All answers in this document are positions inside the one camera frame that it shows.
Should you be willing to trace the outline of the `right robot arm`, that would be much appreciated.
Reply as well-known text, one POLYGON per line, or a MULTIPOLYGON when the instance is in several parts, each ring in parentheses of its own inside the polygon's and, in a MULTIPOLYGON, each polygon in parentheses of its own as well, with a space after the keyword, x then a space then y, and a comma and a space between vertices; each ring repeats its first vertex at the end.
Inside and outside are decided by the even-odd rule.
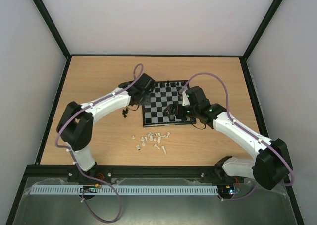
POLYGON ((292 175, 293 167, 286 143, 272 140, 242 124, 227 108, 211 104, 202 88, 195 86, 182 93, 182 103, 170 104, 164 110, 169 119, 197 119, 240 145, 252 158, 230 157, 216 169, 216 176, 227 181, 233 176, 254 179, 260 186, 272 190, 292 175))

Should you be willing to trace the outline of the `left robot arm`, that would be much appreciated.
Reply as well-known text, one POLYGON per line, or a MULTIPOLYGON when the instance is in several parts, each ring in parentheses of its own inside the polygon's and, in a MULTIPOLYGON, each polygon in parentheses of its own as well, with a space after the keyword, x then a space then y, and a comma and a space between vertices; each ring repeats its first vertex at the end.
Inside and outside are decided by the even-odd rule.
POLYGON ((89 147, 94 124, 120 108, 148 103, 155 84, 144 73, 96 100, 82 104, 73 101, 66 106, 56 129, 55 145, 70 153, 81 176, 87 180, 96 176, 97 163, 89 147))

